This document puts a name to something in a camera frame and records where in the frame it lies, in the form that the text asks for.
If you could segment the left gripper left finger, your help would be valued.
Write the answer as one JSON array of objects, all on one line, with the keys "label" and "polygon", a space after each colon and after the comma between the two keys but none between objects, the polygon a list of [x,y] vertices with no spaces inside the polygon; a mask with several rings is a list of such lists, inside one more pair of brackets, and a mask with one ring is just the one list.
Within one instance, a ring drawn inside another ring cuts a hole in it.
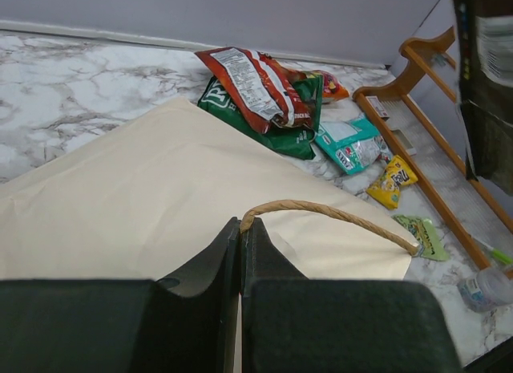
[{"label": "left gripper left finger", "polygon": [[1,284],[4,372],[230,372],[239,222],[165,277]]}]

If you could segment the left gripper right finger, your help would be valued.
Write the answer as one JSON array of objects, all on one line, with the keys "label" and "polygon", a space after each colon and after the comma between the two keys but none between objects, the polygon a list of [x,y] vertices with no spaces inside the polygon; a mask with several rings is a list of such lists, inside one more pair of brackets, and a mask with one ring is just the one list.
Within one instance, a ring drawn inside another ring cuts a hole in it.
[{"label": "left gripper right finger", "polygon": [[442,308],[424,285],[309,279],[261,219],[240,246],[243,371],[460,371]]}]

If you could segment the beige paper bag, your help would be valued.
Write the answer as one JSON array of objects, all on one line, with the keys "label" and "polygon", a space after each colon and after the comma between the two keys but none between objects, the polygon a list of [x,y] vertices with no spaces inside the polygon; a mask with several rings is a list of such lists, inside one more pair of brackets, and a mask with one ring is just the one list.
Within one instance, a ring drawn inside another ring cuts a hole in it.
[{"label": "beige paper bag", "polygon": [[401,281],[417,244],[382,211],[174,99],[1,187],[1,284],[159,280],[261,219],[309,279]]}]

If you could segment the light green snack packet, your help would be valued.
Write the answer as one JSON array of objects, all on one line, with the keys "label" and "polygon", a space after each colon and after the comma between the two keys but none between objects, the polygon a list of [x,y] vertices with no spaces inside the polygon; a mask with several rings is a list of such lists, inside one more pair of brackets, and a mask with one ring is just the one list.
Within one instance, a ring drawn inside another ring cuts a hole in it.
[{"label": "light green snack packet", "polygon": [[393,215],[393,219],[416,238],[421,246],[419,257],[436,262],[450,259],[430,219],[400,214]]}]

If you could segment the green chips bag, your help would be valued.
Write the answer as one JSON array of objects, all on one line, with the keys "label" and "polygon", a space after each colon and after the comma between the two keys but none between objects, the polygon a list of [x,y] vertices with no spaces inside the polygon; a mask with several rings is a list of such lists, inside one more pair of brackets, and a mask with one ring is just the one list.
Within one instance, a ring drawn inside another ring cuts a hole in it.
[{"label": "green chips bag", "polygon": [[312,160],[315,153],[311,147],[320,124],[323,78],[319,74],[307,75],[296,80],[292,87],[306,106],[307,113],[296,118],[293,125],[272,122],[267,132],[253,130],[231,96],[216,77],[211,77],[197,106],[235,128],[266,148],[300,160]]}]

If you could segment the yellow candy bag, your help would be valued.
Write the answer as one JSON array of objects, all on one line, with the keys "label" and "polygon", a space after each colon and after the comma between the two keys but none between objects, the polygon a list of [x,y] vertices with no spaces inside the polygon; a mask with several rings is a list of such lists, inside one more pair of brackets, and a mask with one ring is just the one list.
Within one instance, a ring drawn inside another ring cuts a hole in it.
[{"label": "yellow candy bag", "polygon": [[366,193],[388,210],[393,210],[398,207],[401,188],[417,182],[418,177],[410,166],[400,156],[394,156]]}]

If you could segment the teal snack packet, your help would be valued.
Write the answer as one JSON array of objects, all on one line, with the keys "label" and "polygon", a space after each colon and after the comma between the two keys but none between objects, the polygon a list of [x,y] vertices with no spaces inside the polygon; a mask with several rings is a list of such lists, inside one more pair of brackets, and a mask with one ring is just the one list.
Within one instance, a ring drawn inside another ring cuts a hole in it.
[{"label": "teal snack packet", "polygon": [[393,157],[365,113],[349,121],[321,121],[315,143],[347,175],[360,173],[377,160],[389,163]]}]

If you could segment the red chips bag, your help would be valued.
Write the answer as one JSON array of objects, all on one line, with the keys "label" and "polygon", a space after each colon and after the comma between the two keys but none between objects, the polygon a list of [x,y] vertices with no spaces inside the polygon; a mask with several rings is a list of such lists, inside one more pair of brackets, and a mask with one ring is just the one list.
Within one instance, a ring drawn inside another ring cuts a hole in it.
[{"label": "red chips bag", "polygon": [[267,132],[274,122],[290,126],[306,106],[276,60],[255,50],[223,47],[195,55],[220,81],[250,127]]}]

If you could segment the orange colourful candy bag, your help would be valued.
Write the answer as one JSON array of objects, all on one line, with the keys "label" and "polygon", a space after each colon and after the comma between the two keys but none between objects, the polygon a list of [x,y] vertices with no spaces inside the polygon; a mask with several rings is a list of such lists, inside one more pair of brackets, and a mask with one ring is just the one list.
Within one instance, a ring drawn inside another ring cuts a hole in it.
[{"label": "orange colourful candy bag", "polygon": [[307,76],[318,76],[323,79],[322,103],[333,103],[349,98],[349,91],[329,72],[309,71]]}]

